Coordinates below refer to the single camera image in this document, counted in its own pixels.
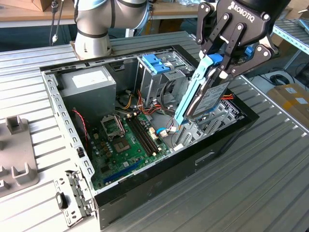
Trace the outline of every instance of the sticker label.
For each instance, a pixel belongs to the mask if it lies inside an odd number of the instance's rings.
[[[208,89],[203,97],[203,99],[200,101],[197,109],[194,111],[194,115],[197,115],[203,111],[206,111],[210,108],[212,108],[218,98],[221,96],[221,94],[225,91],[226,87],[228,86],[229,82],[226,82],[224,84],[221,84],[219,86],[212,87]]]
[[[308,104],[308,102],[303,99],[303,98],[296,98],[296,100],[300,103],[300,104]]]
[[[289,93],[297,93],[293,88],[285,88]]]
[[[107,81],[108,79],[102,71],[95,71],[74,76],[72,80],[77,88],[82,88],[85,86]]]

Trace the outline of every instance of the slotted metal table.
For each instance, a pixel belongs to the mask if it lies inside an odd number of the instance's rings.
[[[117,54],[180,44],[198,59],[186,32],[112,41]],[[66,231],[53,179],[75,169],[53,116],[39,67],[77,60],[70,45],[0,53],[0,123],[28,119],[40,181],[0,199],[1,231]],[[221,157],[129,215],[107,232],[304,232],[309,225],[308,130],[244,77],[230,89],[260,118]],[[74,231],[97,231],[94,217]]]

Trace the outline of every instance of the green circuit board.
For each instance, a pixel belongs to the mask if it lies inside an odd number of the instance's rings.
[[[146,116],[140,114],[137,118],[140,122],[146,124],[145,131],[150,135],[148,128],[151,127],[151,125]],[[131,172],[159,160],[170,152],[168,146],[159,138],[155,140],[155,144],[160,148],[160,151],[156,156],[147,155],[136,135],[127,124],[126,118],[120,120],[125,130],[123,138],[114,138],[113,141],[108,141],[103,127],[100,126],[94,131],[98,134],[97,139],[94,139],[94,133],[89,133],[91,137],[92,165],[95,169],[92,183],[95,190],[101,189]],[[108,125],[108,128],[114,130],[115,125],[111,123]],[[129,146],[129,149],[117,152],[115,141],[119,140],[124,141],[123,144],[126,145],[127,148]],[[113,180],[109,180],[108,178],[111,176],[113,177],[113,175],[116,175],[116,177],[113,178]]]

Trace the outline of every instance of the cardboard box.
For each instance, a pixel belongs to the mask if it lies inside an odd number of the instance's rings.
[[[276,86],[267,95],[297,121],[309,128],[309,93],[298,84]]]
[[[53,0],[0,0],[0,4],[16,6],[34,11],[45,11]]]

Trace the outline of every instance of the blue latch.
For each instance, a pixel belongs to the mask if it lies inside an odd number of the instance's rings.
[[[170,67],[166,67],[161,59],[157,58],[154,54],[145,55],[142,57],[142,60],[148,65],[148,67],[155,74],[165,73],[170,71]]]
[[[254,55],[254,49],[251,46],[248,46],[245,50],[245,54],[249,57],[252,58]]]

